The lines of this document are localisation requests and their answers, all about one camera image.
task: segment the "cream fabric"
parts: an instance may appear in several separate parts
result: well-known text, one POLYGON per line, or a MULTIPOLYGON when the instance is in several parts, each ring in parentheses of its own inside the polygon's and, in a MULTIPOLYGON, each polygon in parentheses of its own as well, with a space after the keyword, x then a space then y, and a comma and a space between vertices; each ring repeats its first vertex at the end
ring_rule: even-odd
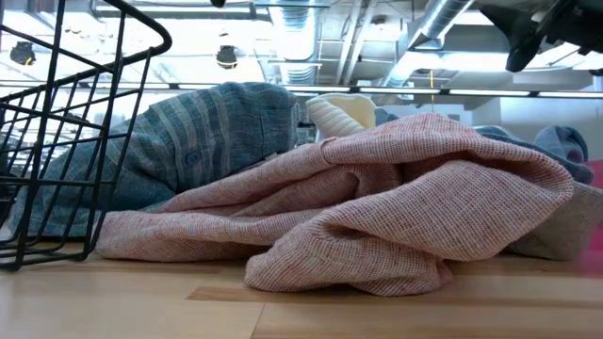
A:
POLYGON ((375 104, 360 94, 324 94, 306 102, 325 137, 347 137, 375 127, 375 104))

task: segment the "blue striped fabric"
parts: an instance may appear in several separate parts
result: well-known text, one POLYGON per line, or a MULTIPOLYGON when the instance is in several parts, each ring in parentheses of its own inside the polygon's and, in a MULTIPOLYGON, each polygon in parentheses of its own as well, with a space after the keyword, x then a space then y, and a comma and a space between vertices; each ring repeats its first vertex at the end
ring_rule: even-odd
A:
MULTIPOLYGON (((298 120, 296 97, 282 87, 264 83, 226 83, 152 105, 136 119, 109 210, 148 209, 180 192, 251 166, 270 154, 287 152, 296 144, 298 120)), ((110 133, 125 133, 128 124, 125 121, 110 133)), ((122 146, 122 138, 108 142, 104 180, 113 178, 122 146)), ((93 150, 94 143, 77 146, 65 180, 86 180, 93 150)), ((67 153, 51 162, 45 179, 60 177, 66 156, 67 153)), ((41 227, 55 189, 40 188, 31 213, 30 234, 36 234, 41 227)), ((79 189, 60 189, 43 235, 63 234, 79 189)), ((86 233, 91 192, 91 188, 85 191, 70 236, 86 233)), ((106 204, 107 192, 108 187, 102 190, 101 206, 106 204)), ((12 230, 23 215, 25 197, 23 188, 11 210, 12 230)))

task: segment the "metal wire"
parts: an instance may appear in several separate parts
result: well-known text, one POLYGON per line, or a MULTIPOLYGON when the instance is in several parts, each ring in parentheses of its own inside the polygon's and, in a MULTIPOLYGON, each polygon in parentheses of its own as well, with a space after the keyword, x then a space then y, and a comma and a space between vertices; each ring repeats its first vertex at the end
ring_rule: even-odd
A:
POLYGON ((0 142, 0 222, 3 225, 10 224, 11 226, 11 236, 0 239, 0 258, 3 258, 0 261, 0 268, 2 269, 18 270, 25 265, 65 259, 85 260, 88 257, 94 249, 106 210, 115 190, 126 148, 134 128, 134 121, 138 114, 151 57, 162 54, 171 47, 170 34, 160 24, 123 0, 105 0, 107 4, 121 12, 115 60, 101 65, 60 48, 65 2, 66 0, 57 1, 57 22, 52 43, 1 26, 4 31, 52 50, 45 84, 0 98, 0 124, 2 126, 0 133, 3 138, 0 142), (163 42, 131 56, 123 56, 126 17, 134 18, 153 29, 162 37, 163 42), (57 60, 60 55, 71 57, 92 68, 62 79, 55 79, 57 60), (145 63, 139 88, 118 93, 123 67, 139 61, 145 63), (111 74, 109 94, 107 97, 93 100, 99 79, 105 74, 111 74), (88 100, 85 103, 73 105, 73 97, 80 81, 90 84, 88 100), (57 93, 63 90, 59 88, 65 85, 71 85, 67 104, 62 108, 53 109, 57 93), (137 94, 138 97, 131 119, 127 122, 129 123, 127 132, 109 134, 115 99, 131 94, 137 94), (33 101, 31 106, 24 104, 28 102, 28 99, 33 101), (37 109, 40 100, 42 100, 42 107, 37 109), (106 103, 103 122, 101 124, 89 122, 87 118, 90 108, 100 103, 106 103), (76 109, 83 109, 83 113, 81 115, 74 113, 76 109), (92 131, 98 131, 98 137, 91 137, 92 131), (36 141, 33 144, 25 138, 25 135, 31 136, 32 134, 36 135, 36 141), (106 178, 106 175, 103 175, 103 168, 107 142, 112 138, 123 140, 122 149, 116 172, 110 178, 106 178), (80 177, 80 180, 71 180, 68 178, 68 173, 74 159, 75 149, 78 145, 85 143, 93 143, 94 146, 88 164, 78 163, 77 165, 82 167, 83 179, 80 177), (63 161, 58 163, 59 166, 62 164, 62 169, 58 169, 59 174, 47 178, 46 171, 53 166, 53 159, 58 156, 63 161), (53 215, 53 209, 57 205, 58 197, 61 191, 67 189, 66 187, 74 190, 72 210, 71 213, 68 212, 65 224, 59 232, 49 238, 45 231, 53 215), (34 231, 30 225, 33 205, 35 200, 41 198, 41 189, 44 189, 44 193, 46 193, 47 208, 40 215, 41 223, 36 226, 39 228, 34 231), (73 240, 70 232, 76 215, 82 213, 81 206, 85 196, 90 198, 90 205, 86 206, 89 214, 87 215, 85 236, 83 239, 77 239, 83 240, 81 248, 75 252, 60 252, 67 242, 73 240), (24 211, 21 215, 14 215, 16 211, 12 208, 17 200, 20 203, 24 201, 24 211), (48 240, 51 240, 53 244, 47 245, 45 242, 48 240))

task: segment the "silver ventilation duct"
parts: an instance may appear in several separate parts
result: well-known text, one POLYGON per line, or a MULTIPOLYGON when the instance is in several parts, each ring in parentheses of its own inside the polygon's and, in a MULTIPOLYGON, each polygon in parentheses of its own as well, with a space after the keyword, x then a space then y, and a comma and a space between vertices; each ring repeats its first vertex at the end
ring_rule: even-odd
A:
MULTIPOLYGON (((311 61, 317 40, 317 10, 314 8, 282 7, 269 9, 276 33, 280 34, 278 54, 289 61, 311 61)), ((284 84, 314 84, 316 66, 281 65, 284 84)))
MULTIPOLYGON (((444 36, 454 25, 455 19, 466 11, 474 0, 431 0, 425 9, 425 15, 418 23, 409 24, 409 33, 398 42, 400 51, 409 48, 441 49, 444 36)), ((390 71, 382 82, 387 87, 402 87, 411 74, 420 68, 417 58, 410 53, 404 53, 398 64, 390 71)))

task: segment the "light wood floor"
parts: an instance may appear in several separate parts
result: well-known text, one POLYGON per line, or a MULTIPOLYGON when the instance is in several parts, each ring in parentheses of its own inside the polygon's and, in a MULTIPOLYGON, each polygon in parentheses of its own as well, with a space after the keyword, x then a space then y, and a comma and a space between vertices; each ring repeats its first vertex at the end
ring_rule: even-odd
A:
POLYGON ((452 269, 437 292, 384 299, 254 291, 240 262, 30 266, 0 273, 0 338, 603 338, 600 270, 509 256, 452 269))

